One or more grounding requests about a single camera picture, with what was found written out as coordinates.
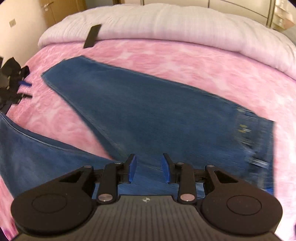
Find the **blue denim jeans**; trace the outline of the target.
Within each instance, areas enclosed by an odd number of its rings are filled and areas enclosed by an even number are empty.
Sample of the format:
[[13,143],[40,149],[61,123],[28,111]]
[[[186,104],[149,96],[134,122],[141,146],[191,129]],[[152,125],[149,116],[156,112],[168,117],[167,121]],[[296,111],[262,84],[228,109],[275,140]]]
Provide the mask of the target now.
[[121,194],[168,195],[161,158],[195,168],[213,164],[273,193],[273,122],[189,85],[96,62],[61,61],[42,74],[93,131],[109,156],[137,157]]

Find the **wooden door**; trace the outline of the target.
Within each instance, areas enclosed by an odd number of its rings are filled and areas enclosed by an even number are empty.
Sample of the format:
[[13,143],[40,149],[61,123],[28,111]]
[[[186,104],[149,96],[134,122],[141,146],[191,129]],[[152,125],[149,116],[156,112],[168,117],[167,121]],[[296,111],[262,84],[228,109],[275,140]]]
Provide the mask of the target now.
[[87,9],[85,0],[43,0],[39,2],[47,27],[55,25],[69,15]]

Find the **black smartphone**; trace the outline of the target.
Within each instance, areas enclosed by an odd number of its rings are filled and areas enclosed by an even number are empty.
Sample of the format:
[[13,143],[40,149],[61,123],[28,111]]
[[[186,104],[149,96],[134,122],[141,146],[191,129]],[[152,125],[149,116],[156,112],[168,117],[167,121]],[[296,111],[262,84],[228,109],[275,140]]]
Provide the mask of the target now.
[[83,46],[84,49],[92,48],[95,45],[95,42],[98,37],[98,33],[99,33],[100,29],[101,29],[101,24],[91,27],[91,29],[87,35],[87,38],[84,42],[84,46]]

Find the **pink rose blanket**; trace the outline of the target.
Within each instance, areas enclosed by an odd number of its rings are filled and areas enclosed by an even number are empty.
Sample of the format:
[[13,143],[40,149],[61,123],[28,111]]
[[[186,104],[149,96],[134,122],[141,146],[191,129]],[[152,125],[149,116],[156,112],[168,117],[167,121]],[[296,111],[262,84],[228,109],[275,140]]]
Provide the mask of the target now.
[[86,56],[98,62],[191,85],[221,96],[275,122],[275,195],[283,207],[276,230],[295,240],[295,81],[243,55],[197,44],[153,40],[107,40],[84,49],[82,43],[48,45],[27,65],[33,96],[12,106],[8,117],[34,133],[108,157],[91,130],[41,79],[60,61]]

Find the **white striped quilt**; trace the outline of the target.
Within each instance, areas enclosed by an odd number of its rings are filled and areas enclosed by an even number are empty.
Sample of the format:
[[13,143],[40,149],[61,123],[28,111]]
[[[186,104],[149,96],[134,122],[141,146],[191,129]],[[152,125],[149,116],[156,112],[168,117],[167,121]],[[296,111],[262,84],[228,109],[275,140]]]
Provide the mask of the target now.
[[99,40],[155,39],[240,53],[295,78],[295,44],[284,34],[243,16],[199,6],[117,4],[67,16],[41,35],[38,46],[84,41],[100,25]]

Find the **white wardrobe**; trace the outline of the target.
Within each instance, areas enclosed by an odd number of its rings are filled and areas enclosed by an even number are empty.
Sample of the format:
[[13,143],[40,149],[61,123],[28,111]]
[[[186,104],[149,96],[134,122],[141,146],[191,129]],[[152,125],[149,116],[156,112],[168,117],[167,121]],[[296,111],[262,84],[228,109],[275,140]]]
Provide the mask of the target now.
[[201,0],[201,1],[121,1],[122,4],[174,4],[201,6],[222,13],[244,16],[278,31],[295,25],[295,1]]

